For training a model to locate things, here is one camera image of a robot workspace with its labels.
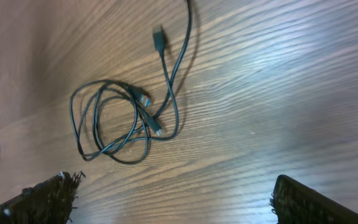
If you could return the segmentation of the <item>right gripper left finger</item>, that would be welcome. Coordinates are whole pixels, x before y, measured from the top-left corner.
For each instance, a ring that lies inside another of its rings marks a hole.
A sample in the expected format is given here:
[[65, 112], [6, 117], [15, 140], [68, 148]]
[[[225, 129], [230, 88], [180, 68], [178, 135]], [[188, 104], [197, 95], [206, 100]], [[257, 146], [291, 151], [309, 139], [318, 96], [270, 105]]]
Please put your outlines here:
[[71, 221], [73, 202], [84, 176], [82, 171], [59, 172], [44, 182], [22, 189], [21, 194], [0, 204], [0, 223], [66, 224]]

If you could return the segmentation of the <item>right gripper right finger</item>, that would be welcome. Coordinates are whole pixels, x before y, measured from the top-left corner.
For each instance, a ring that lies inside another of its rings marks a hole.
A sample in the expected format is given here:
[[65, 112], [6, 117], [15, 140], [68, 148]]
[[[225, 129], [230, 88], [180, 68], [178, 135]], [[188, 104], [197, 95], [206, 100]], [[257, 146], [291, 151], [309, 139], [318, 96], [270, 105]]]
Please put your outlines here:
[[358, 213], [287, 175], [277, 177], [270, 205], [279, 224], [358, 224]]

